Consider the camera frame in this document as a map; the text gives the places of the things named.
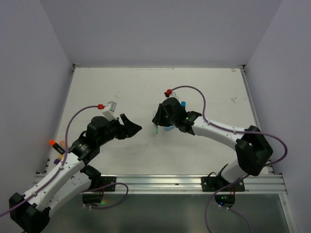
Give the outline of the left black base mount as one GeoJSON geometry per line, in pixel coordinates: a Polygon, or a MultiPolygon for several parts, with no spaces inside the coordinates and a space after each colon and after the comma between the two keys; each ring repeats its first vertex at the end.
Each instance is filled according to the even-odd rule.
{"type": "Polygon", "coordinates": [[[90,187],[87,190],[82,191],[82,202],[84,206],[88,209],[103,210],[119,205],[118,202],[108,205],[107,201],[104,199],[105,188],[103,187],[114,183],[115,181],[115,177],[98,177],[94,179],[91,182],[90,187]]]}

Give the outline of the blue translucent pen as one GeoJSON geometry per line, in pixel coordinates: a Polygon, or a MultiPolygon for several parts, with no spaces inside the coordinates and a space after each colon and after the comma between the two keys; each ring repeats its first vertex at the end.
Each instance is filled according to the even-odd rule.
{"type": "Polygon", "coordinates": [[[170,131],[170,130],[172,130],[172,129],[174,129],[175,128],[175,126],[169,126],[169,127],[165,127],[164,129],[166,130],[166,131],[170,131]]]}

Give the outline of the purple-capped marker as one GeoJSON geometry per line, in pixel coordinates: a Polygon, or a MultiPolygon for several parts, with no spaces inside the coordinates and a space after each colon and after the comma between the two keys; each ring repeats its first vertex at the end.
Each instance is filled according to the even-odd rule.
{"type": "Polygon", "coordinates": [[[53,163],[57,165],[60,161],[60,159],[55,159],[53,163]]]}

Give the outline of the peach translucent pen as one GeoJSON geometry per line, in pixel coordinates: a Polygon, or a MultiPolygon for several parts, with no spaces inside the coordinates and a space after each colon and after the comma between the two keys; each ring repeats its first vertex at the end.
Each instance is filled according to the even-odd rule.
{"type": "Polygon", "coordinates": [[[65,143],[64,140],[61,140],[61,141],[59,142],[59,145],[60,145],[62,148],[65,148],[65,147],[66,147],[66,143],[65,143]]]}

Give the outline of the green translucent pen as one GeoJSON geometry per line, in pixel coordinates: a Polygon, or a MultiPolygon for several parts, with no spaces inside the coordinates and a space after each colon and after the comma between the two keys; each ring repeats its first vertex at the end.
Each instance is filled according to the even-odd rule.
{"type": "Polygon", "coordinates": [[[158,134],[158,126],[155,124],[153,125],[153,133],[158,134]]]}

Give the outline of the aluminium front rail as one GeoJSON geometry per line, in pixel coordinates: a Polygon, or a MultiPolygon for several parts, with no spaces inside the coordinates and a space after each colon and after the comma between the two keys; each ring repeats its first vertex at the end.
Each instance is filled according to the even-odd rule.
{"type": "MultiPolygon", "coordinates": [[[[104,181],[125,183],[129,194],[212,194],[204,175],[102,175],[104,181]]],[[[281,175],[250,176],[221,194],[286,194],[281,175]]]]}

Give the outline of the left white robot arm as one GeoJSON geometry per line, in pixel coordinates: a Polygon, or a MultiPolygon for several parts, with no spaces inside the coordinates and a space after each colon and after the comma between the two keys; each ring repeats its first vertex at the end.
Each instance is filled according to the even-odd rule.
{"type": "Polygon", "coordinates": [[[103,184],[101,173],[89,165],[100,147],[113,139],[130,138],[141,129],[124,114],[112,119],[94,117],[53,170],[24,194],[10,197],[10,218],[27,233],[42,232],[60,206],[78,193],[97,190],[103,184]]]}

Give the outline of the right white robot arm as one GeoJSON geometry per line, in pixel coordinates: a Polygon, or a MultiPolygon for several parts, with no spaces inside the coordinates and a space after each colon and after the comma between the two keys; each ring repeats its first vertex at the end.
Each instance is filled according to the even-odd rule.
{"type": "Polygon", "coordinates": [[[159,104],[152,122],[157,126],[175,126],[183,133],[212,139],[236,152],[235,161],[226,164],[215,177],[206,181],[215,189],[226,191],[245,175],[258,176],[273,154],[272,147],[258,127],[236,129],[218,126],[199,112],[186,111],[173,97],[159,104]]]}

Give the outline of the orange-capped black highlighter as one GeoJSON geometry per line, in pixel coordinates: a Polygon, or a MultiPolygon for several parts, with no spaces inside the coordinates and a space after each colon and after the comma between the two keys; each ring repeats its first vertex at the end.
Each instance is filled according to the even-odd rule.
{"type": "Polygon", "coordinates": [[[51,145],[52,148],[54,148],[59,154],[63,155],[65,153],[65,150],[58,144],[56,143],[53,139],[49,141],[49,144],[51,145]]]}

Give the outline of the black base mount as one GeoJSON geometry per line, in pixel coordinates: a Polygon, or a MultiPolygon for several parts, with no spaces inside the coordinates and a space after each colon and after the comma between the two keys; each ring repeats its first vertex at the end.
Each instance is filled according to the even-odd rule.
{"type": "MultiPolygon", "coordinates": [[[[229,185],[229,182],[223,179],[220,175],[216,175],[215,172],[211,172],[207,176],[201,177],[201,187],[203,192],[214,193],[226,185],[229,185]]],[[[235,204],[236,193],[244,191],[244,182],[241,181],[223,189],[222,192],[228,192],[229,194],[215,195],[214,200],[223,207],[231,208],[235,204]]]]}
{"type": "Polygon", "coordinates": [[[115,181],[115,177],[98,177],[94,179],[91,182],[90,187],[87,190],[82,191],[82,202],[84,206],[88,209],[103,210],[119,205],[118,202],[108,205],[107,201],[104,199],[105,188],[103,187],[114,183],[115,181]]]}

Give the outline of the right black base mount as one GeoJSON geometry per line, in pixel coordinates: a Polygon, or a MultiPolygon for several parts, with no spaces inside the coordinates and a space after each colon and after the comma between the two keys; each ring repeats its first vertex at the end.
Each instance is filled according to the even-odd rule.
{"type": "MultiPolygon", "coordinates": [[[[203,192],[214,193],[226,185],[229,185],[229,182],[223,179],[220,175],[216,175],[215,172],[211,172],[207,176],[201,177],[201,187],[203,192]]],[[[228,192],[229,194],[215,195],[214,200],[223,207],[231,208],[235,204],[236,193],[244,191],[244,182],[241,181],[223,189],[222,192],[228,192]]]]}

